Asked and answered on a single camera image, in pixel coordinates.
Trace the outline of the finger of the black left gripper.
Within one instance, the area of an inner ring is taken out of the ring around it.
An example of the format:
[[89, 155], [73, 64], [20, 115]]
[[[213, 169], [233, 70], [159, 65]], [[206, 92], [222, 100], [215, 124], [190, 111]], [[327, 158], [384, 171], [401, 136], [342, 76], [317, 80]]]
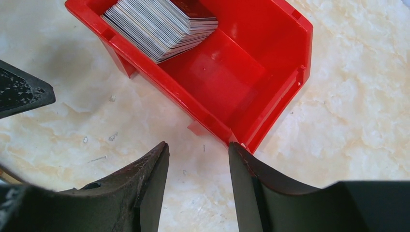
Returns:
[[53, 104], [56, 96], [53, 87], [11, 65], [0, 62], [0, 117], [6, 118]]

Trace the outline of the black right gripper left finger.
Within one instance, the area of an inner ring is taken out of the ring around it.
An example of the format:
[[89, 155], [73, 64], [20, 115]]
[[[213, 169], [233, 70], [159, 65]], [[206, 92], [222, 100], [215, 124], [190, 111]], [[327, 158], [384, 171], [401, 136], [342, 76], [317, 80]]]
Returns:
[[160, 142], [138, 160], [80, 189], [0, 187], [3, 232], [156, 232], [169, 167]]

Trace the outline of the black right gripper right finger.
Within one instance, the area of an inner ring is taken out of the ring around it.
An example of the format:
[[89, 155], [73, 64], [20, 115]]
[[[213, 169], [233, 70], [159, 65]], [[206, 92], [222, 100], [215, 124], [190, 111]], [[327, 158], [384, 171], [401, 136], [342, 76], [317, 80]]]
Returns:
[[407, 232], [409, 181], [338, 181], [316, 188], [229, 144], [241, 232]]

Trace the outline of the red plastic bin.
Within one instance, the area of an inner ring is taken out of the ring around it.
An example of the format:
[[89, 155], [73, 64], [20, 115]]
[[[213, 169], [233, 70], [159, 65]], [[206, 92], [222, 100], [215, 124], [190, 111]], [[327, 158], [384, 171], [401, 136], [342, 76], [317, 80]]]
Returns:
[[65, 7], [126, 76], [140, 74], [222, 143], [254, 153], [309, 79], [314, 27], [285, 0], [204, 0], [219, 27], [200, 45], [156, 64], [103, 19], [113, 0]]

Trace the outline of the grey cards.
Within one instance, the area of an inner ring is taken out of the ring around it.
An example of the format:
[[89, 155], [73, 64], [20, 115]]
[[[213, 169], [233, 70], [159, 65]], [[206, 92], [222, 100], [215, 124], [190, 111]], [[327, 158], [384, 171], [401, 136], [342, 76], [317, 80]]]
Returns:
[[219, 24], [198, 0], [119, 0], [101, 18], [155, 63], [198, 46]]

